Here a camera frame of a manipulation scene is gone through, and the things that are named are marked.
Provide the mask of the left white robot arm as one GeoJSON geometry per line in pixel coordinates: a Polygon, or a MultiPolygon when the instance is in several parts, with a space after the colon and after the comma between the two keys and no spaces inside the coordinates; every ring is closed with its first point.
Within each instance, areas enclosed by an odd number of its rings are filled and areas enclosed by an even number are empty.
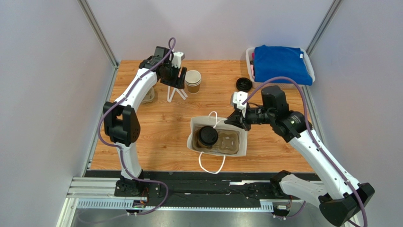
{"type": "Polygon", "coordinates": [[[116,191],[140,196],[149,181],[143,180],[136,142],[140,137],[137,110],[146,94],[158,83],[184,89],[186,67],[181,67],[183,52],[156,47],[152,56],[139,64],[136,76],[126,90],[114,101],[103,106],[104,132],[116,147],[121,162],[121,178],[116,191]]]}

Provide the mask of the stack of paper cups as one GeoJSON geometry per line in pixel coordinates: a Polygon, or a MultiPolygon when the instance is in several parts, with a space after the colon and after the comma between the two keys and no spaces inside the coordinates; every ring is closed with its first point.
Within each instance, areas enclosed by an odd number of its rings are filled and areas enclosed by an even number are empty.
{"type": "Polygon", "coordinates": [[[201,81],[202,77],[199,71],[190,70],[186,72],[185,84],[189,93],[197,94],[200,90],[201,81]]]}

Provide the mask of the brown paper bag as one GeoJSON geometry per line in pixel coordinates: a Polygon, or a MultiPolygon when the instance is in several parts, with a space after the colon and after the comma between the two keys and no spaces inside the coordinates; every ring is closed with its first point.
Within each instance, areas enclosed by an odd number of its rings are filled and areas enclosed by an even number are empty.
{"type": "Polygon", "coordinates": [[[209,174],[220,173],[227,157],[244,157],[247,152],[248,132],[225,124],[225,120],[218,117],[216,111],[190,120],[191,133],[187,139],[187,148],[198,153],[200,168],[209,174]],[[215,172],[207,170],[202,165],[202,155],[222,157],[220,168],[215,172]]]}

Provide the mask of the cardboard cup carrier tray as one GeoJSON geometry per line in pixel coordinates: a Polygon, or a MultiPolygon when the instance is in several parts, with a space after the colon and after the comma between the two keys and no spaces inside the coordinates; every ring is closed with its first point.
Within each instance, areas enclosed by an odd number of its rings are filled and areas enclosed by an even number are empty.
{"type": "Polygon", "coordinates": [[[151,103],[153,102],[155,98],[155,89],[152,87],[144,96],[143,100],[141,101],[141,104],[146,104],[146,103],[151,103]]]}

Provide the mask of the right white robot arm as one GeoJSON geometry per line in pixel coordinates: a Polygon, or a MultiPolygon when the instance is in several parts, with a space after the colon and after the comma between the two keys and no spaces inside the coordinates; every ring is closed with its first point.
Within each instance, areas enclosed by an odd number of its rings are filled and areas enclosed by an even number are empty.
{"type": "Polygon", "coordinates": [[[309,120],[300,112],[292,111],[285,93],[278,86],[261,90],[262,104],[251,107],[246,92],[235,92],[231,97],[234,112],[225,124],[249,131],[253,124],[268,124],[273,131],[297,150],[314,169],[323,183],[320,187],[288,171],[271,178],[274,194],[293,196],[319,208],[323,217],[340,227],[351,222],[374,195],[369,183],[361,183],[349,174],[319,140],[309,120]]]}

